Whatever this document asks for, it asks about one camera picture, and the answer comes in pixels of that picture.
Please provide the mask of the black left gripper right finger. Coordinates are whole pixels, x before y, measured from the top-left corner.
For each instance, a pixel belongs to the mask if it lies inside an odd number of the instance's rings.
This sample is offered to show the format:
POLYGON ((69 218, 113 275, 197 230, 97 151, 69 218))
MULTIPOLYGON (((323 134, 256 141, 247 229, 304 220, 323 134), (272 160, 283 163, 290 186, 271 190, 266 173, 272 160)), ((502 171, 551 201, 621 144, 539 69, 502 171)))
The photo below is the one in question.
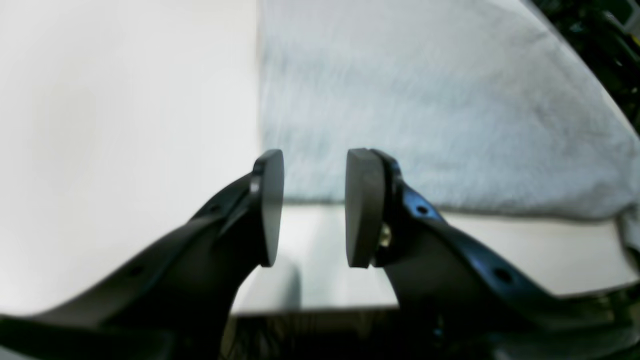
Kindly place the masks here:
POLYGON ((384 270, 407 360, 637 360, 639 287, 587 300, 542 289, 446 221, 377 149, 346 155, 346 255, 384 270))

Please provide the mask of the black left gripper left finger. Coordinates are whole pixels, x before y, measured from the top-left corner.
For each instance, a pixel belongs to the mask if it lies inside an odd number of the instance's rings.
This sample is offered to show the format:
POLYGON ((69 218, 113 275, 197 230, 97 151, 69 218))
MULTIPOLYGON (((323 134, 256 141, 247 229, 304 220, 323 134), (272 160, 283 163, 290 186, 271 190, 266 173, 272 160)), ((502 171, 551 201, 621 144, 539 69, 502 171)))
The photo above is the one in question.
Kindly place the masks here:
POLYGON ((32 316, 2 315, 1 346, 37 360, 216 360, 238 289, 275 263, 283 190, 283 153, 267 150, 88 290, 32 316))

